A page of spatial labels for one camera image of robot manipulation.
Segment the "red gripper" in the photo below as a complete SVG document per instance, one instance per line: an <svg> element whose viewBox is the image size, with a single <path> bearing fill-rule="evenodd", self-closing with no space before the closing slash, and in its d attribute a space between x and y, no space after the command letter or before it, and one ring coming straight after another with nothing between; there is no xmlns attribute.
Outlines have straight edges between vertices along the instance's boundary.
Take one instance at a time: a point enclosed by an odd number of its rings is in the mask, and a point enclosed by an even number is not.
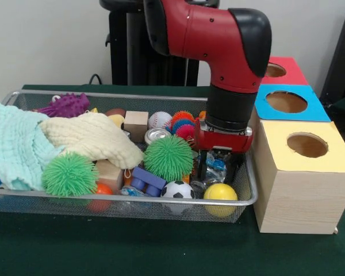
<svg viewBox="0 0 345 276"><path fill-rule="evenodd" d="M253 130L249 126L242 132L225 132L214 129L206 124L204 120L196 119L194 127L195 147L200 151L197 178L204 180L207 170L207 153L213 149L228 150L230 152L247 152L252 144ZM229 153L225 158L227 172L226 183L232 183L239 162L239 155Z"/></svg>

